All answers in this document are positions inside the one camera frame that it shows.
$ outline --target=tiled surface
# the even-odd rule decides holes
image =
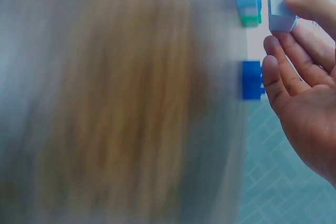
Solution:
[[[298,158],[268,101],[251,103],[239,224],[335,224],[336,190]]]

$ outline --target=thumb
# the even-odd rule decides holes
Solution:
[[[317,22],[336,40],[336,5],[329,0],[284,0],[287,7],[301,18]]]
[[[280,118],[283,107],[289,101],[290,95],[282,82],[278,61],[274,56],[267,56],[264,59],[262,75],[269,103]]]

